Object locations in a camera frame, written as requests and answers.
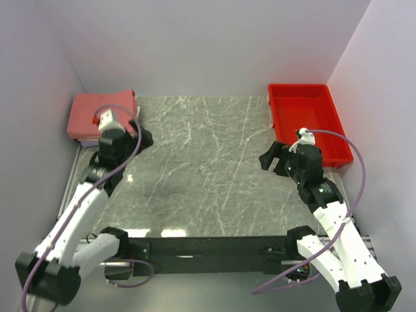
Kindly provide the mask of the pink red t shirt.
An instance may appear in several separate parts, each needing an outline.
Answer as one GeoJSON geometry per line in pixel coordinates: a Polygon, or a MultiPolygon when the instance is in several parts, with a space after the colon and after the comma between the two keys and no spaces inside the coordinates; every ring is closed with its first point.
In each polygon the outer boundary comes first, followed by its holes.
{"type": "Polygon", "coordinates": [[[127,89],[115,94],[77,94],[72,103],[67,126],[67,134],[78,141],[97,142],[100,137],[98,125],[94,123],[94,113],[108,104],[120,105],[129,111],[137,113],[135,91],[127,89]]]}

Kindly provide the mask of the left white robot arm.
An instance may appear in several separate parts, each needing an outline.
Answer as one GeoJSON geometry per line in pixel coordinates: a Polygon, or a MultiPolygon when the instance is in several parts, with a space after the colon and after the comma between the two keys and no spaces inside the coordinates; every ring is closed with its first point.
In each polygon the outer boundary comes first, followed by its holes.
{"type": "Polygon", "coordinates": [[[140,127],[136,133],[133,137],[121,129],[102,132],[99,148],[83,170],[66,210],[32,253],[23,252],[16,259],[23,311],[29,294],[65,306],[75,298],[82,279],[100,263],[130,258],[128,233],[115,227],[106,227],[82,249],[78,244],[122,180],[128,162],[153,145],[149,131],[140,127]]]}

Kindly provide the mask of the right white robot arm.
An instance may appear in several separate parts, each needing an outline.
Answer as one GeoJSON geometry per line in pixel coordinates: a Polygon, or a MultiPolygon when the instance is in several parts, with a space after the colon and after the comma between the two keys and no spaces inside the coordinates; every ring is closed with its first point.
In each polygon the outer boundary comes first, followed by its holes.
{"type": "Polygon", "coordinates": [[[274,173],[295,182],[300,199],[329,238],[323,245],[310,227],[293,228],[287,232],[286,254],[303,257],[303,265],[318,270],[333,288],[340,311],[390,311],[402,286],[372,256],[337,185],[324,177],[321,150],[312,144],[275,141],[259,157],[262,170],[268,170],[273,159],[278,160],[274,173]]]}

